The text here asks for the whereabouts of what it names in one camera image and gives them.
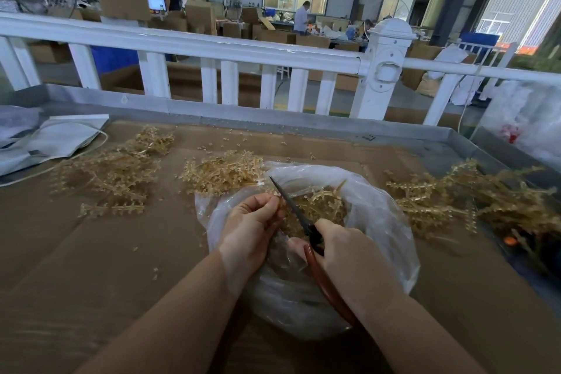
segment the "white shirt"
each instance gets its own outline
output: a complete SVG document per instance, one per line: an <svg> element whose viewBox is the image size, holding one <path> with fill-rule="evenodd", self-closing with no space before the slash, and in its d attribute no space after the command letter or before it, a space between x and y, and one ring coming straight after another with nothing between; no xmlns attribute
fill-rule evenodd
<svg viewBox="0 0 561 374"><path fill-rule="evenodd" d="M305 7L300 6L300 9L294 14L294 31L306 31L308 28L308 11Z"/></svg>

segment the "hand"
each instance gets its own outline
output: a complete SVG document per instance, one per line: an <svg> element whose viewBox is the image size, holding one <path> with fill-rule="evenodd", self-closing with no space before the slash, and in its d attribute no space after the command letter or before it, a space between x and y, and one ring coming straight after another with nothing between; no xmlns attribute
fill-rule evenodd
<svg viewBox="0 0 561 374"><path fill-rule="evenodd" d="M228 215L218 249L247 278L265 261L267 246L284 218L280 200L272 194L252 195Z"/></svg>
<svg viewBox="0 0 561 374"><path fill-rule="evenodd" d="M326 219L318 220L315 226L325 242L325 256L316 253L316 260L360 321L405 296L392 267L371 238ZM307 244L300 238L288 241L288 247L304 260Z"/></svg>

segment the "railing post cap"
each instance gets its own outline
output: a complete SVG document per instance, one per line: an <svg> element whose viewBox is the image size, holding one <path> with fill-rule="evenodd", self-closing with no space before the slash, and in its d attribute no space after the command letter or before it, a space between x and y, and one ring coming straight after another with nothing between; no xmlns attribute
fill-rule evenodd
<svg viewBox="0 0 561 374"><path fill-rule="evenodd" d="M411 26L399 18L388 18L377 23L371 31L380 37L390 37L396 39L417 40L417 35Z"/></svg>

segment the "forearm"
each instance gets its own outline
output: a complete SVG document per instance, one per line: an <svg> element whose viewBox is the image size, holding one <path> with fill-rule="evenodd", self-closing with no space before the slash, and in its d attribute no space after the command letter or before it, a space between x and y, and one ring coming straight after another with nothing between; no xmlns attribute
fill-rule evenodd
<svg viewBox="0 0 561 374"><path fill-rule="evenodd" d="M230 289L214 251L78 373L207 372L238 297Z"/></svg>
<svg viewBox="0 0 561 374"><path fill-rule="evenodd" d="M409 296L361 320L392 370L403 373L484 373L478 363Z"/></svg>

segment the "scissors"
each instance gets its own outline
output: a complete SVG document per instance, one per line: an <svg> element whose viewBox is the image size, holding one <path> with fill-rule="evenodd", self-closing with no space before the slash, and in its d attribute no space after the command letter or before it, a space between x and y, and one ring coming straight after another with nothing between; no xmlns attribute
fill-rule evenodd
<svg viewBox="0 0 561 374"><path fill-rule="evenodd" d="M289 207L292 209L296 217L298 218L298 222L302 225L304 229L304 234L309 238L310 243L306 244L304 247L304 254L306 255L306 262L310 266L310 270L312 272L312 277L318 283L319 290L325 296L327 301L333 306L335 311L341 315L345 321L347 321L352 326L356 326L359 324L358 319L352 313L351 309L347 306L347 303L343 300L327 274L319 265L318 261L315 258L314 250L320 255L324 255L324 250L319 247L319 244L323 243L323 237L319 233L318 229L315 225L307 219L303 214L302 211L298 208L298 206L294 203L294 201L288 196L286 191L281 188L281 186L275 181L275 179L270 178L273 185L277 188L278 192L287 202Z"/></svg>

